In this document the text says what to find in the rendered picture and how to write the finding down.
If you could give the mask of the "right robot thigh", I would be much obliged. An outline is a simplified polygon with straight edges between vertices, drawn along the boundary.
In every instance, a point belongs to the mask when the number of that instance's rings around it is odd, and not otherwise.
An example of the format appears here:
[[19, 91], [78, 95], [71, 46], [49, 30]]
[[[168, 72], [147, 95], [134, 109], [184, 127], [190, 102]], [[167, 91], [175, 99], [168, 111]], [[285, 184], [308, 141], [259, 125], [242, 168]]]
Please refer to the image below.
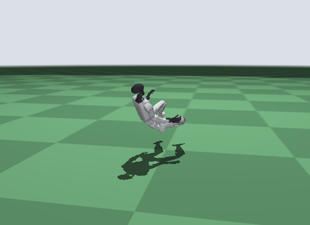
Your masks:
[[[184, 121], [185, 121], [184, 118], [181, 116], [181, 120], [180, 120], [179, 123], [182, 123]], [[173, 126], [175, 126], [175, 125], [177, 125], [179, 123], [172, 123], [172, 122], [165, 123], [165, 124], [159, 123], [159, 124], [156, 125], [156, 128], [159, 129], [159, 131], [164, 132], [164, 131], [166, 131], [167, 127], [172, 128]]]

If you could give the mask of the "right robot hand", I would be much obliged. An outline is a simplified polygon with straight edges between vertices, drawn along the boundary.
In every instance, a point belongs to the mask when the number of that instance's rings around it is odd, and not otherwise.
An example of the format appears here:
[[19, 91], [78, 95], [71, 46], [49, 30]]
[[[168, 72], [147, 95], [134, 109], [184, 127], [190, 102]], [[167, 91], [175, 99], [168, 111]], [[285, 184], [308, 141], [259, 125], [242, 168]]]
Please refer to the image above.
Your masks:
[[[178, 115], [177, 115], [178, 116]], [[177, 116], [175, 116], [174, 118], [166, 118], [167, 120], [170, 120], [170, 122], [172, 123], [179, 123], [181, 120], [181, 116], [177, 118]], [[169, 123], [170, 123], [169, 122]]]

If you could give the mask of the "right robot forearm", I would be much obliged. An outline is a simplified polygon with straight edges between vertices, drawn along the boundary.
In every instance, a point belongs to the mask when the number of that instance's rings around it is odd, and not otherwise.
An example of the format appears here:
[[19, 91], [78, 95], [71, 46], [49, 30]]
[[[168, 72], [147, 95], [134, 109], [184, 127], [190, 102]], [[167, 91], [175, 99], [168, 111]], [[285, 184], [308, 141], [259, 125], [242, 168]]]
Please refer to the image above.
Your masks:
[[155, 121], [156, 123], [165, 124], [165, 123], [169, 123], [170, 120], [167, 120], [166, 118], [155, 117], [155, 118], [154, 118], [154, 121]]

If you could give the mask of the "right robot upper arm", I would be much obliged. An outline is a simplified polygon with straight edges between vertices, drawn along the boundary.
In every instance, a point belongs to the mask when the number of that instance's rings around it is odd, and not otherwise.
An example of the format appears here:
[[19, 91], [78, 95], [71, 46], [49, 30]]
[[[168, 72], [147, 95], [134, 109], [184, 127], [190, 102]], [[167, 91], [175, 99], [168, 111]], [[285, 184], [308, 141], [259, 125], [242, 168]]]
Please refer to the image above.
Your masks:
[[144, 109], [148, 112], [151, 120], [154, 121], [154, 118], [158, 116], [154, 113], [153, 106], [149, 103], [145, 103], [143, 106], [144, 106]]

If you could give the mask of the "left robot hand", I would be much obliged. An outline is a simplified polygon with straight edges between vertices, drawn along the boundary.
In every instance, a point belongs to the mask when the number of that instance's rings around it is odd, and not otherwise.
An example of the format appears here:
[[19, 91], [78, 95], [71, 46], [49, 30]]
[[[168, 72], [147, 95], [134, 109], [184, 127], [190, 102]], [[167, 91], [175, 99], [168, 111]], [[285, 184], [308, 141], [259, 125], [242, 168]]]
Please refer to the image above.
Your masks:
[[151, 90], [148, 94], [147, 94], [147, 96], [145, 97], [147, 100], [149, 100], [150, 99], [150, 94], [153, 94], [152, 92], [154, 92], [155, 90]]

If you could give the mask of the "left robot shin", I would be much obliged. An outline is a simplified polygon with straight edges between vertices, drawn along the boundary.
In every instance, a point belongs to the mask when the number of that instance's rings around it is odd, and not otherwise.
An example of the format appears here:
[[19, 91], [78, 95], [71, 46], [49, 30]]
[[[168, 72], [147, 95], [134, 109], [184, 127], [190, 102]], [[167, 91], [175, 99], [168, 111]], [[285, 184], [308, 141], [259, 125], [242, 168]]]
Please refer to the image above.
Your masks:
[[[164, 101], [166, 102], [166, 100], [164, 100]], [[161, 108], [161, 109], [159, 110], [159, 112], [158, 112], [158, 116], [161, 116], [161, 115], [162, 115], [162, 113], [163, 113], [164, 109], [165, 109], [165, 107], [164, 107], [164, 108]]]

